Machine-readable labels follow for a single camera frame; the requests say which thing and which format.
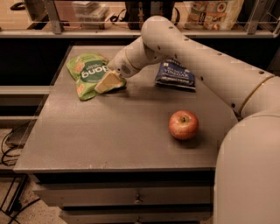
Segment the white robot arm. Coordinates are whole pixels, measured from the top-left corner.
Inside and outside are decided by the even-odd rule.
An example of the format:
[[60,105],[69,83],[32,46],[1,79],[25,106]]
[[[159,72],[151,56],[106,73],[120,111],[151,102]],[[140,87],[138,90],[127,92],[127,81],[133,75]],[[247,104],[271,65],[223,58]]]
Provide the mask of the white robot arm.
[[160,16],[148,18],[140,38],[108,66],[130,77],[166,57],[188,68],[240,119],[219,149],[213,224],[279,224],[280,77],[186,37]]

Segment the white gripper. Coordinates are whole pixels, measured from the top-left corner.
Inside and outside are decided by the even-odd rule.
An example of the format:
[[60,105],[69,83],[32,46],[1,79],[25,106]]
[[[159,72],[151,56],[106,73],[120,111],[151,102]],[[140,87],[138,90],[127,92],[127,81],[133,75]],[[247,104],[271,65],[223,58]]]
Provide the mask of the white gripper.
[[129,62],[125,48],[118,52],[108,63],[108,68],[111,70],[104,74],[94,88],[99,94],[108,92],[114,88],[120,88],[123,85],[121,76],[130,78],[139,72],[139,70],[133,67]]

